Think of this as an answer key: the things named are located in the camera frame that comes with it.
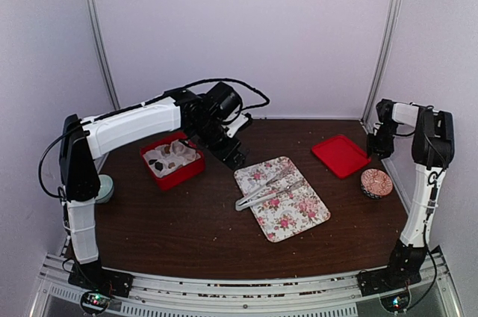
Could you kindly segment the red box lid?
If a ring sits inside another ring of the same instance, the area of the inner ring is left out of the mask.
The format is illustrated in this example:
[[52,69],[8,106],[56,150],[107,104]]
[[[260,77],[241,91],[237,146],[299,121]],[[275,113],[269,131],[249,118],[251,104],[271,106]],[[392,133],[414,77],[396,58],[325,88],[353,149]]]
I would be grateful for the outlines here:
[[314,145],[311,153],[339,179],[346,179],[371,162],[367,153],[345,135],[336,135]]

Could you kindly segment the black white kitchen tongs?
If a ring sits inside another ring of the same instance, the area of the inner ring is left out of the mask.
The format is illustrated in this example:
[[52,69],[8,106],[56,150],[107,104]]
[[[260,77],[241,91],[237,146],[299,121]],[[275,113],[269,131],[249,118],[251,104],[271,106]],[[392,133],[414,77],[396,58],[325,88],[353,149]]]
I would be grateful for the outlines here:
[[248,209],[266,200],[277,197],[282,193],[291,193],[305,184],[304,178],[288,182],[287,178],[291,176],[294,175],[290,168],[280,171],[271,179],[267,180],[263,185],[260,185],[237,200],[235,202],[235,210],[238,212],[243,211],[244,209]]

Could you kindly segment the red chocolate box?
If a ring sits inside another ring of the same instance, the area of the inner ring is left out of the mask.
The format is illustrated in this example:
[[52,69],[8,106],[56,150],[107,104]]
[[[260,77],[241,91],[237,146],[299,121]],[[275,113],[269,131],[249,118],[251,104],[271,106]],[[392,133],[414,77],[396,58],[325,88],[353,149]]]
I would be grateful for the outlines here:
[[[170,154],[162,151],[165,147],[170,148]],[[204,154],[183,132],[175,132],[141,148],[140,157],[162,191],[168,191],[205,170]],[[151,159],[162,163],[164,169],[158,171],[155,169],[155,164],[149,165]],[[170,162],[175,162],[176,166],[168,168]]]

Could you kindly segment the dark chocolate cube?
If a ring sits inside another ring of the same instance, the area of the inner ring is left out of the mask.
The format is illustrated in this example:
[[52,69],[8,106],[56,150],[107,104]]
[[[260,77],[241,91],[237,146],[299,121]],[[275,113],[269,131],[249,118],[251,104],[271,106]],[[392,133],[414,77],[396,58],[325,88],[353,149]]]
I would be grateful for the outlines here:
[[163,166],[162,163],[157,161],[157,162],[155,162],[155,169],[158,170],[158,171],[162,171],[164,169],[164,166]]

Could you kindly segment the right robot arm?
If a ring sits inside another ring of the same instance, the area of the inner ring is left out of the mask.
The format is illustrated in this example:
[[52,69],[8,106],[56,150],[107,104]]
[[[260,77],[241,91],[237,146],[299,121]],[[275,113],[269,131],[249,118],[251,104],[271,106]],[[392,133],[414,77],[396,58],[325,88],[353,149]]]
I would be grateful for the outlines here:
[[367,135],[367,154],[387,159],[401,125],[412,127],[412,160],[416,179],[412,206],[400,237],[382,271],[386,286],[395,289],[412,280],[429,252],[429,235],[446,171],[455,155],[453,115],[433,106],[382,99],[376,104],[379,127]]

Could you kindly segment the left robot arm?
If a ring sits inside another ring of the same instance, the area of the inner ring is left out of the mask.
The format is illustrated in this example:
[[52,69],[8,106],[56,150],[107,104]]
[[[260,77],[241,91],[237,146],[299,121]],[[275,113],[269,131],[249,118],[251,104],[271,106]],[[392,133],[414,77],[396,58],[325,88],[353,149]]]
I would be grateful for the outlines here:
[[[246,161],[237,134],[252,124],[249,110],[269,104],[270,98],[258,88],[239,79],[215,77],[166,90],[152,99],[109,113],[84,118],[68,116],[60,136],[41,155],[37,175],[44,192],[64,204],[73,258],[81,265],[79,279],[92,290],[102,289],[108,281],[106,271],[98,266],[97,160],[118,156],[154,137],[182,132],[235,170]],[[44,161],[55,146],[60,147],[60,185],[53,192],[46,188],[41,176]]]

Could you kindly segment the red patterned ceramic bowl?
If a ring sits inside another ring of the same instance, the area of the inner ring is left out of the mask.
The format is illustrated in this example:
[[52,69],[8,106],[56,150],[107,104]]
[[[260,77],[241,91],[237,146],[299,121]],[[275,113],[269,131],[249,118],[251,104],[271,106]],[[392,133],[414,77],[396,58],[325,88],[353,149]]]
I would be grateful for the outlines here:
[[383,170],[370,168],[361,174],[361,191],[369,198],[380,200],[393,191],[393,182]]

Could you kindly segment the floral serving tray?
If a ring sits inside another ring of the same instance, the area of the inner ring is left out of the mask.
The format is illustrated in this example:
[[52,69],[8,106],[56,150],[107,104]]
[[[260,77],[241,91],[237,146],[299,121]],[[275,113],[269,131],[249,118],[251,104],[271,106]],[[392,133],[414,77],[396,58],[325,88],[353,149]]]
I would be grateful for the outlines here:
[[253,213],[266,239],[272,243],[299,235],[328,221],[331,217],[331,212],[318,193],[286,156],[236,170],[234,178],[244,196],[286,168],[290,168],[294,175],[287,178],[288,182],[304,178],[305,184],[291,193],[282,193],[243,210],[250,210]]

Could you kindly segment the pale green ceramic bowl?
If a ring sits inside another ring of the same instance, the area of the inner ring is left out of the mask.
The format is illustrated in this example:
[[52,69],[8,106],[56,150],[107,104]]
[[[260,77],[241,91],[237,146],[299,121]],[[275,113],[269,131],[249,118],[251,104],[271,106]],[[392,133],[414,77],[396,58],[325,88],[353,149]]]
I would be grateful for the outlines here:
[[107,203],[114,194],[114,182],[109,175],[100,174],[100,189],[96,198],[97,203]]

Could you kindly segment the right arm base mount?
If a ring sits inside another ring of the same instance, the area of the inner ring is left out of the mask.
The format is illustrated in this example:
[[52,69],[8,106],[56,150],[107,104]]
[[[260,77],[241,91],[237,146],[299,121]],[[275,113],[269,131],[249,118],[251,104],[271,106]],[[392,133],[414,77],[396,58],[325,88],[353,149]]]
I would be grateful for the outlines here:
[[388,268],[362,270],[356,275],[362,297],[379,297],[382,308],[393,314],[404,313],[412,306],[410,286],[421,281],[420,273],[397,273]]

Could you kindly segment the front aluminium rail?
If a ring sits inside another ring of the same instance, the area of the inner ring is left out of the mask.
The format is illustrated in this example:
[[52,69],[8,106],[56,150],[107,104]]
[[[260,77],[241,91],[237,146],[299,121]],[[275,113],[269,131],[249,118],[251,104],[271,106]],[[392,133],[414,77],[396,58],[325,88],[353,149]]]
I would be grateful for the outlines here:
[[391,301],[409,293],[406,316],[461,316],[446,262],[427,260],[408,288],[364,295],[357,273],[273,280],[200,280],[133,275],[128,297],[104,316],[393,316]]

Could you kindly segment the right aluminium frame post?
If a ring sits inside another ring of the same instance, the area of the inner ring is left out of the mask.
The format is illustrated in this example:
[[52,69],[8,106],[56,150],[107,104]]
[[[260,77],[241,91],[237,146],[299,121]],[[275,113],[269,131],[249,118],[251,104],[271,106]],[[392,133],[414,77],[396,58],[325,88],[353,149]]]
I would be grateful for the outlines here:
[[367,96],[365,107],[361,116],[361,122],[363,124],[367,124],[370,119],[374,107],[374,102],[377,98],[380,85],[385,75],[385,70],[391,52],[391,46],[393,43],[393,36],[400,15],[402,1],[403,0],[389,0],[388,12],[385,19],[385,27],[382,35],[382,42],[380,44],[379,49],[379,56],[376,62],[376,67],[374,70],[369,94]]

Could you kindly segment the aluminium frame post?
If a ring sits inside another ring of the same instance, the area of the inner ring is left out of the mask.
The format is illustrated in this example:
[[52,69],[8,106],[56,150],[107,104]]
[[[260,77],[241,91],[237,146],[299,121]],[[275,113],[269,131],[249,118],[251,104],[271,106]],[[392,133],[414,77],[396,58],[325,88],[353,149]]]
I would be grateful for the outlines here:
[[388,12],[385,19],[385,27],[382,35],[382,42],[380,44],[379,49],[379,56],[376,62],[376,67],[374,70],[369,94],[367,96],[365,107],[361,116],[361,122],[363,124],[367,124],[370,119],[374,107],[374,102],[377,98],[380,85],[385,75],[385,70],[391,52],[391,46],[393,43],[393,36],[400,15],[402,1],[403,0],[389,0]]
[[102,31],[99,21],[99,15],[96,7],[96,0],[85,0],[87,12],[90,20],[90,27],[93,34],[93,43],[96,51],[96,57],[99,62],[99,69],[102,80],[105,83],[108,98],[115,111],[120,109],[120,101],[117,95],[117,90],[114,85],[114,80],[111,75],[110,65],[105,49],[105,43],[102,37]]

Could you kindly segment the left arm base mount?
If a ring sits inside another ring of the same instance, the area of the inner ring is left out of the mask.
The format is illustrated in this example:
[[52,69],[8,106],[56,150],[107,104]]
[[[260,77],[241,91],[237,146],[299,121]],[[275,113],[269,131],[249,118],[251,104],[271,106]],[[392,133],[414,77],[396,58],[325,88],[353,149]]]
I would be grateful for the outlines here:
[[68,283],[84,289],[79,300],[80,308],[88,315],[104,313],[117,302],[127,298],[132,288],[133,276],[128,273],[101,269],[98,274],[85,271],[74,265],[69,273]]

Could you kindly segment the left aluminium frame post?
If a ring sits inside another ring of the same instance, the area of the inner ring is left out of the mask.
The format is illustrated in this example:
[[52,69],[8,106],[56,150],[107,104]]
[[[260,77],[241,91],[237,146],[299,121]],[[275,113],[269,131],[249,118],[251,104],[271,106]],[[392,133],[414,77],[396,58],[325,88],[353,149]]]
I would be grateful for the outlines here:
[[115,111],[120,109],[120,101],[117,95],[117,90],[114,85],[114,80],[111,75],[110,65],[105,49],[105,43],[102,37],[102,31],[99,21],[99,15],[96,7],[96,0],[85,0],[87,12],[90,20],[90,27],[93,34],[93,43],[96,51],[96,57],[99,62],[99,69],[102,80],[105,83],[108,98]]

